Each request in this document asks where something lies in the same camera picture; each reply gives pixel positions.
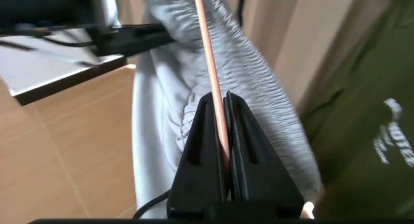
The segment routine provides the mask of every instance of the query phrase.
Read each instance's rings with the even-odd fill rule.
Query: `gray sweatshirt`
[[[145,0],[146,23],[177,40],[140,55],[133,97],[137,207],[171,188],[202,96],[211,91],[194,0]],[[298,116],[262,54],[222,0],[203,0],[222,95],[244,98],[306,200],[321,187]],[[165,202],[145,218],[166,217]]]

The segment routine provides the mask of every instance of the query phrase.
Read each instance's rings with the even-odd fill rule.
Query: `clothing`
[[[316,219],[414,218],[414,0],[394,0],[302,118]]]
[[[145,0],[146,23],[177,40],[138,59],[133,97],[137,207],[170,189],[202,96],[211,91],[194,0]],[[222,95],[243,97],[306,200],[321,182],[303,128],[285,92],[222,0],[203,0]],[[165,202],[145,218],[165,218]]]

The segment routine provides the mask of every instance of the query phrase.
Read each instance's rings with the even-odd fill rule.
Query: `white logo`
[[[391,109],[393,121],[388,125],[380,127],[380,133],[377,138],[374,139],[374,149],[378,156],[380,156],[382,163],[389,164],[385,154],[385,152],[388,151],[386,146],[397,146],[407,165],[414,166],[413,148],[409,144],[397,122],[402,113],[401,105],[393,98],[388,98],[384,101],[384,103]]]

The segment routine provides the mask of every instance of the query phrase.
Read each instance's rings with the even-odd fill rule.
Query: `ribbed fabric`
[[[156,150],[164,151],[165,154],[159,157],[165,157],[170,169],[168,172],[154,171],[148,168],[149,165],[139,162],[142,158],[147,160],[152,153],[149,146],[142,145],[142,138],[149,136],[137,132],[149,124],[148,117],[137,114],[134,107],[134,151],[146,149],[140,150],[139,154],[134,153],[138,207],[167,190],[148,194],[145,188],[151,187],[148,183],[154,181],[148,181],[148,174],[169,177],[164,187],[171,186],[171,173],[177,169],[199,99],[211,91],[194,0],[146,0],[146,3],[144,19],[163,23],[178,43],[145,53],[137,67],[136,83],[147,78],[154,80],[156,85],[149,88],[151,85],[136,84],[134,99],[143,102],[135,102],[136,108],[147,106],[149,109],[150,100],[139,98],[141,93],[151,93],[164,100],[164,107],[152,106],[160,110],[154,115],[163,115],[157,117],[163,121],[156,127],[161,137],[153,140],[163,144],[162,147],[156,146]],[[246,100],[305,199],[315,199],[321,187],[318,167],[285,92],[263,55],[245,38],[225,3],[222,0],[204,0],[203,3],[222,95],[231,91]],[[146,217],[159,217],[162,212],[153,212]]]

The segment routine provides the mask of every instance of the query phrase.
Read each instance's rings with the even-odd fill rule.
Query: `wooden floor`
[[[133,69],[21,107],[0,84],[0,223],[130,218]]]

